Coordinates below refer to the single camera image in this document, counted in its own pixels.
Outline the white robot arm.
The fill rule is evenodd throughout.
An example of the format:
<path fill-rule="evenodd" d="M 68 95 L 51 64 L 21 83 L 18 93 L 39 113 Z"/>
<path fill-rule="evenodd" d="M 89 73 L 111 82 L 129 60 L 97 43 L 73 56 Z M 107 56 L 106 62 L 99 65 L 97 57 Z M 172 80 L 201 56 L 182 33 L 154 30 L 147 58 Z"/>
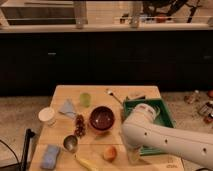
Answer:
<path fill-rule="evenodd" d="M 145 103 L 136 105 L 121 125 L 127 149 L 153 147 L 213 171 L 213 134 L 169 128 L 154 123 L 157 113 Z"/>

